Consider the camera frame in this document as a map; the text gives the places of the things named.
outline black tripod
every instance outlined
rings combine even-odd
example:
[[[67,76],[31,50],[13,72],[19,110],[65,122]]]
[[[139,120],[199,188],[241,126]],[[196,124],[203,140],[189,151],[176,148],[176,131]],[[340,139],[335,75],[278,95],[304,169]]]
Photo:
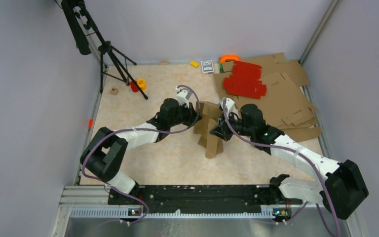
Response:
[[[138,88],[138,90],[140,91],[140,93],[143,95],[143,97],[145,99],[148,99],[148,96],[142,91],[142,89],[139,87],[139,85],[137,85],[137,82],[129,74],[127,68],[124,67],[124,65],[116,57],[116,55],[114,54],[113,50],[115,52],[117,52],[118,54],[120,54],[121,56],[123,56],[125,60],[130,61],[133,65],[137,65],[137,63],[135,63],[133,60],[131,60],[125,54],[123,54],[118,49],[116,49],[114,46],[112,46],[110,41],[105,41],[104,38],[102,37],[101,33],[99,32],[98,27],[96,26],[95,22],[92,20],[92,17],[89,14],[88,10],[86,10],[85,3],[83,1],[78,1],[76,3],[77,3],[77,6],[80,7],[79,14],[82,15],[82,16],[85,16],[86,19],[88,20],[86,22],[86,24],[83,25],[84,28],[87,29],[87,30],[89,30],[89,29],[92,28],[94,30],[93,34],[96,34],[96,36],[98,37],[99,41],[101,42],[101,46],[98,47],[98,51],[100,51],[100,56],[101,56],[101,58],[100,58],[100,65],[101,65],[101,68],[100,68],[100,70],[101,70],[100,92],[102,93],[102,91],[103,91],[103,75],[105,74],[107,76],[110,76],[110,77],[113,77],[115,79],[118,79],[120,81],[125,82],[126,85],[130,85],[130,81],[129,81],[129,79],[130,79],[131,82],[136,85],[136,87]],[[105,54],[108,54],[108,56],[111,58],[111,61],[113,62],[115,68],[117,68],[118,72],[120,73],[121,78],[114,77],[113,75],[110,75],[110,74],[108,74],[107,72],[104,71],[104,66],[105,66],[105,68],[107,67],[104,64],[104,55]]]

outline table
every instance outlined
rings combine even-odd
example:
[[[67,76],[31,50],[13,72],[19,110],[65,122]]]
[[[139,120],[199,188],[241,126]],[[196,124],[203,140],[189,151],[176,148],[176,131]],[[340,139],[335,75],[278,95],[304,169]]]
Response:
[[[107,77],[93,134],[103,126],[111,130],[130,128],[152,118],[163,100],[176,98],[175,86],[185,84],[193,88],[201,101],[219,102],[212,74],[205,75],[201,68],[190,64],[129,66],[134,79],[144,78],[147,83],[145,100],[123,82]],[[109,74],[119,77],[114,67]],[[111,95],[111,88],[119,89]],[[181,130],[180,125],[172,130]],[[121,170],[141,185],[212,185],[212,184],[268,184],[279,174],[310,179],[308,175],[290,163],[259,151],[237,137],[224,142],[224,152],[207,159],[205,148],[198,145],[200,135],[192,129],[172,134],[156,144],[147,144],[127,151]],[[321,154],[317,139],[301,142],[312,151]],[[82,177],[81,185],[101,184]]]

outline yellow block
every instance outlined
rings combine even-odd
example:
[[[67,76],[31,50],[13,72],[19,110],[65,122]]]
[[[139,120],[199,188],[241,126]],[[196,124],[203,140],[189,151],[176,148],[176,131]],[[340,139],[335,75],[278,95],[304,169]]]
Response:
[[[189,64],[191,64],[195,68],[198,68],[198,66],[199,66],[199,64],[195,61],[191,61]]]
[[[137,85],[139,85],[139,87],[142,89],[142,90],[146,90],[146,81],[143,79],[143,78],[139,78],[137,80]]]

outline yellow round object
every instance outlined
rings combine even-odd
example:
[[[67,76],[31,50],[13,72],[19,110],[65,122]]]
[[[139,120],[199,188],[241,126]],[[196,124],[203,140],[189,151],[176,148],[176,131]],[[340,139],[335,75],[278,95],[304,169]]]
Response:
[[[137,85],[139,85],[139,87],[142,89],[142,90],[146,90],[146,81],[143,79],[143,78],[139,78],[137,80]]]

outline white wall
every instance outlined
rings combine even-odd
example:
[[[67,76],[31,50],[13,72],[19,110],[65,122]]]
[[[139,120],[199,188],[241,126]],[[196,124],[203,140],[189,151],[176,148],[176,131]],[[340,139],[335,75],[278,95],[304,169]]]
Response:
[[[99,66],[52,0],[0,0],[0,236],[48,236],[78,158]]]
[[[361,212],[379,236],[379,1],[343,1],[305,68],[334,158],[363,173]]]
[[[137,63],[285,52],[300,58],[331,0],[88,0],[105,40]]]

